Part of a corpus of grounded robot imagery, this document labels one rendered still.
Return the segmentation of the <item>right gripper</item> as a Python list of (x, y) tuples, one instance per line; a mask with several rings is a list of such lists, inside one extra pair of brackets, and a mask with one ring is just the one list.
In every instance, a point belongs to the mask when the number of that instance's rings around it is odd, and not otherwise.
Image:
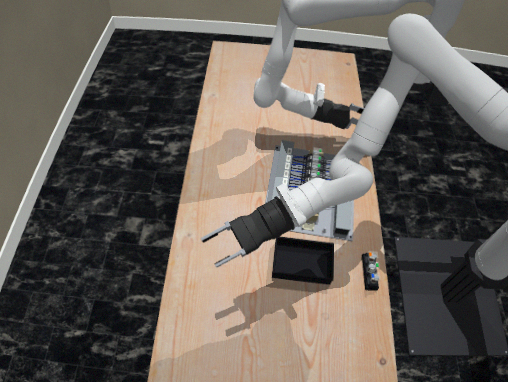
[(350, 119), (351, 110), (362, 114), (364, 108), (353, 103), (350, 106), (333, 104), (333, 101), (324, 98), (324, 84), (318, 83), (314, 95), (304, 93), (304, 101), (297, 114), (311, 118), (311, 120), (333, 124), (341, 129), (348, 129), (351, 124), (357, 125), (359, 120), (354, 117)]

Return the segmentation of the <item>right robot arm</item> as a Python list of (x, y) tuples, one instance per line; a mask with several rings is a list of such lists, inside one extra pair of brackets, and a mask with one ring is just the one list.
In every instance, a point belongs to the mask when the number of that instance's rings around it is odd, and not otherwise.
[(278, 100), (283, 109), (294, 113), (300, 111), (304, 101), (304, 92), (292, 89), (284, 83), (281, 84), (291, 61), (297, 26), (311, 26), (346, 18), (386, 15), (395, 12), (407, 3), (427, 2), (433, 7), (433, 11), (431, 15), (422, 17), (426, 18), (445, 39), (455, 23), (464, 1), (282, 0), (275, 33), (262, 68), (262, 74), (255, 82), (254, 102), (261, 108), (267, 108)]

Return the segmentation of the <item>clear relay with blue button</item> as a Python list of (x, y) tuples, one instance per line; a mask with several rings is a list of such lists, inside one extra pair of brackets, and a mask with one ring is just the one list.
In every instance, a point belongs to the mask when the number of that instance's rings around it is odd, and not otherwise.
[(379, 272), (370, 272), (367, 276), (367, 285), (369, 284), (378, 284), (381, 280), (381, 276)]

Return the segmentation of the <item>clear relay with orange button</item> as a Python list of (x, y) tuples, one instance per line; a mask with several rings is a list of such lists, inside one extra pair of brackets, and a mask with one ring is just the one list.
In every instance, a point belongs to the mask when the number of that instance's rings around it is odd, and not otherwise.
[(368, 251), (365, 255), (365, 264), (368, 261), (377, 261), (378, 260), (378, 252), (377, 251)]

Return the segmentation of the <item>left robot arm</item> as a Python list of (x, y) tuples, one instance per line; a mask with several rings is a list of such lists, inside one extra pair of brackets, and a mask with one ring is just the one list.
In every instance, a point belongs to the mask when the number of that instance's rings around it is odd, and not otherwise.
[[(388, 70), (351, 138), (332, 160), (331, 181), (314, 178), (297, 187), (307, 197), (313, 216), (370, 190), (372, 173), (359, 162), (365, 155), (379, 154), (420, 72), (482, 138), (508, 151), (508, 93), (500, 85), (461, 56), (420, 15), (395, 18), (387, 39), (397, 57), (392, 54)], [(508, 276), (508, 220), (477, 249), (475, 262), (490, 279)]]

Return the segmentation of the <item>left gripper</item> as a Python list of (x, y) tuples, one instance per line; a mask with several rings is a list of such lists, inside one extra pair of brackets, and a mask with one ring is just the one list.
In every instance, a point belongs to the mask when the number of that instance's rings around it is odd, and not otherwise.
[(201, 238), (204, 243), (227, 229), (232, 230), (239, 242), (242, 249), (214, 263), (216, 267), (241, 254), (242, 257), (250, 254), (263, 242), (275, 239), (291, 229), (294, 230), (297, 226), (302, 226), (313, 216), (312, 207), (301, 189), (289, 190), (287, 185), (281, 184), (276, 187), (276, 190), (278, 197), (256, 208), (250, 215), (227, 221), (224, 226)]

